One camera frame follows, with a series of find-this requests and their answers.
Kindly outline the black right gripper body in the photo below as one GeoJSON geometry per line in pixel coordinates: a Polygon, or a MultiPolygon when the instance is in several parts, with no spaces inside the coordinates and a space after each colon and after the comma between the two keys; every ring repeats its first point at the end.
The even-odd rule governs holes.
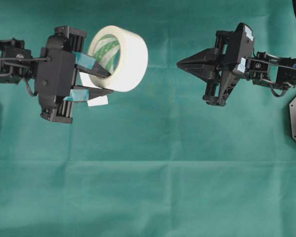
{"type": "Polygon", "coordinates": [[[211,106],[225,106],[226,100],[231,94],[234,87],[245,73],[238,73],[234,68],[234,64],[228,63],[228,45],[234,31],[217,31],[215,47],[223,51],[223,57],[218,62],[219,69],[219,84],[212,82],[207,83],[203,100],[211,106]]]}

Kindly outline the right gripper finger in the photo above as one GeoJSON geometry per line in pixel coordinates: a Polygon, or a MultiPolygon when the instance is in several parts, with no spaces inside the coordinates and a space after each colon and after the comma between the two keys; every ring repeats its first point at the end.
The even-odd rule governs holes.
{"type": "Polygon", "coordinates": [[[180,69],[198,77],[206,83],[212,82],[219,84],[219,66],[219,63],[182,63],[180,64],[180,69]]]}
{"type": "Polygon", "coordinates": [[[223,51],[219,48],[207,48],[192,56],[180,60],[177,64],[214,64],[219,62],[223,57],[223,51]]]}

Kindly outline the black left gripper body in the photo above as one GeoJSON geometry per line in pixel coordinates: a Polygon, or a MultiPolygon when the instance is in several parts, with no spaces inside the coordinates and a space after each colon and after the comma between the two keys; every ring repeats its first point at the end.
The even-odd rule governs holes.
{"type": "Polygon", "coordinates": [[[73,103],[65,101],[76,85],[78,69],[76,52],[82,52],[86,32],[70,26],[54,28],[37,64],[36,92],[41,107],[40,116],[50,122],[72,123],[73,103]]]}

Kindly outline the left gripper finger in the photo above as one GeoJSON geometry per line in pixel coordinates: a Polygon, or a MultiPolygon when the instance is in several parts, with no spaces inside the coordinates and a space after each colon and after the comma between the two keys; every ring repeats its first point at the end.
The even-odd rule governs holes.
{"type": "Polygon", "coordinates": [[[112,94],[113,90],[105,88],[86,87],[81,85],[73,86],[69,96],[64,101],[70,102],[87,102],[91,99],[112,94]]]}
{"type": "Polygon", "coordinates": [[[75,56],[76,67],[81,72],[100,78],[108,78],[111,75],[111,73],[104,69],[95,58],[81,52],[75,52],[75,56]]]}

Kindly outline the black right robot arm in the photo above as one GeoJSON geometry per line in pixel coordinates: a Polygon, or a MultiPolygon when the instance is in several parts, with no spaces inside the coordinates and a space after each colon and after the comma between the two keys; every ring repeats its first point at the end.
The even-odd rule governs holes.
{"type": "Polygon", "coordinates": [[[252,29],[239,23],[235,31],[217,31],[215,46],[177,63],[177,67],[204,82],[203,100],[225,106],[240,79],[270,88],[276,97],[296,86],[296,59],[254,52],[252,29]]]}

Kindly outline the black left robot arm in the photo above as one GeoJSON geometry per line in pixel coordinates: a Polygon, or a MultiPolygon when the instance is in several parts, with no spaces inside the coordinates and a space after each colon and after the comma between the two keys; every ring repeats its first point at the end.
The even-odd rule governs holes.
{"type": "Polygon", "coordinates": [[[34,79],[34,89],[28,86],[27,91],[38,97],[40,116],[50,122],[72,123],[73,102],[113,93],[111,89],[76,83],[79,72],[101,79],[111,75],[93,57],[82,53],[86,36],[85,31],[70,26],[55,27],[39,58],[32,57],[23,40],[0,40],[0,83],[27,83],[34,79]]]}

